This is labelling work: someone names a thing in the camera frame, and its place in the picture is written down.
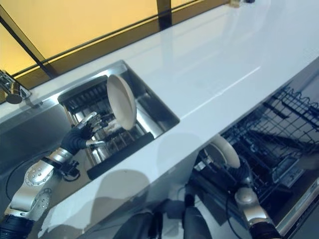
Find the sink basin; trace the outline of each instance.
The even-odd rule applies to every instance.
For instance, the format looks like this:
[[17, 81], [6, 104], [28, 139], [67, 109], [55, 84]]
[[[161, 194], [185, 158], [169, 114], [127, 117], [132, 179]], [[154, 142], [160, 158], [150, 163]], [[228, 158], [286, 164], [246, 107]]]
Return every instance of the sink basin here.
[[[114, 118], [106, 91], [107, 78], [111, 74], [122, 76], [132, 88], [138, 108], [137, 124], [130, 131], [121, 128], [111, 135], [103, 131], [95, 134], [97, 139], [107, 141], [107, 147], [90, 148], [86, 152], [81, 150], [73, 157], [80, 163], [81, 177], [73, 183], [61, 181], [56, 189], [60, 193], [54, 194], [50, 206], [61, 202], [178, 124], [179, 119], [133, 70], [123, 61], [116, 62], [94, 77], [82, 79], [84, 83], [80, 86], [64, 89], [0, 123], [0, 184], [4, 189], [7, 184], [10, 197], [20, 187], [28, 167], [40, 159], [39, 153], [59, 146], [70, 130], [70, 123], [76, 124], [91, 111], [104, 114], [106, 121]], [[2, 213], [9, 203], [5, 191], [0, 193]]]
[[58, 97], [71, 124], [77, 124], [92, 111], [101, 115], [103, 124], [114, 120], [107, 97], [106, 83], [111, 74], [121, 76], [130, 86], [137, 105], [137, 122], [131, 130], [119, 128], [114, 132], [101, 129], [94, 134], [106, 146], [87, 149], [91, 180], [100, 176], [122, 160], [141, 149], [178, 124], [179, 119], [158, 96], [124, 62], [116, 62], [98, 73], [95, 78]]

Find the faucet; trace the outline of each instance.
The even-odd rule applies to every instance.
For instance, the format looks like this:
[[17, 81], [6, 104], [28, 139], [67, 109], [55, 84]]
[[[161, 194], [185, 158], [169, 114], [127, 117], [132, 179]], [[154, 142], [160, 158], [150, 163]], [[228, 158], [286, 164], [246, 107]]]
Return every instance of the faucet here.
[[31, 95], [29, 90], [2, 70], [0, 70], [0, 89], [4, 91], [5, 100], [11, 104], [19, 104]]

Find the black cable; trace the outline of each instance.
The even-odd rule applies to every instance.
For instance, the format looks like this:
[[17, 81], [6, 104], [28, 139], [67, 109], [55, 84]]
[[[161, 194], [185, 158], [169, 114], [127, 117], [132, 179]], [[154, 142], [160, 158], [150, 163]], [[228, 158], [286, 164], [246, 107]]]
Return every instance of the black cable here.
[[233, 233], [238, 237], [238, 239], [242, 239], [234, 230], [233, 226], [231, 225], [230, 223], [230, 220], [229, 220], [229, 215], [228, 215], [228, 203], [229, 203], [229, 199], [230, 199], [230, 194], [227, 196], [227, 199], [226, 199], [226, 218], [227, 218], [227, 221], [228, 221], [228, 224], [231, 228], [231, 230], [233, 231]]
[[[48, 150], [48, 151], [45, 151], [45, 152], [38, 153], [38, 154], [36, 154], [36, 155], [33, 157], [33, 159], [39, 157], [40, 155], [46, 155], [47, 153], [51, 153], [51, 152], [52, 152], [51, 150]], [[7, 197], [10, 201], [12, 200], [12, 198], [10, 198], [9, 193], [8, 193], [8, 185], [9, 185], [10, 178], [11, 178], [12, 174], [13, 174], [18, 168], [20, 168], [23, 164], [25, 164], [26, 162], [29, 162], [29, 161], [30, 161], [30, 160], [27, 159], [27, 160], [22, 161], [20, 164], [18, 164], [18, 166], [16, 166], [16, 167], [10, 172], [8, 178], [6, 179], [6, 182], [5, 182], [5, 194], [6, 194], [6, 197]]]

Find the white countertop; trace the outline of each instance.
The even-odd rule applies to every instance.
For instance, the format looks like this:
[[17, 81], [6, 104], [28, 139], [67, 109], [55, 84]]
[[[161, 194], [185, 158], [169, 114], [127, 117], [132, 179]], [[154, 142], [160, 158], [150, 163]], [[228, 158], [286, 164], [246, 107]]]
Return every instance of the white countertop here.
[[[224, 5], [32, 90], [32, 99], [42, 100], [124, 60], [180, 118], [177, 126], [52, 208], [46, 225], [87, 230], [95, 198], [122, 199], [100, 207], [98, 222], [309, 65], [319, 56], [318, 12], [317, 0], [259, 0], [239, 9]], [[0, 121], [21, 109], [1, 105]], [[119, 170], [137, 171], [147, 183], [131, 180], [130, 192], [118, 190], [105, 179]]]

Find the beige plate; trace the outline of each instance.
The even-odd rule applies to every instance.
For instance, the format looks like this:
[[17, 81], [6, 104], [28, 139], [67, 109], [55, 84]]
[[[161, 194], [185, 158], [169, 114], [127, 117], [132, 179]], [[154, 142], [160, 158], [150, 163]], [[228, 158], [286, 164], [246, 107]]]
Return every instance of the beige plate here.
[[240, 160], [236, 150], [219, 134], [213, 137], [210, 144], [205, 148], [205, 152], [219, 164], [226, 164], [233, 168], [240, 167]]
[[109, 102], [117, 122], [126, 130], [136, 123], [136, 104], [128, 83], [120, 76], [110, 75], [107, 80]]

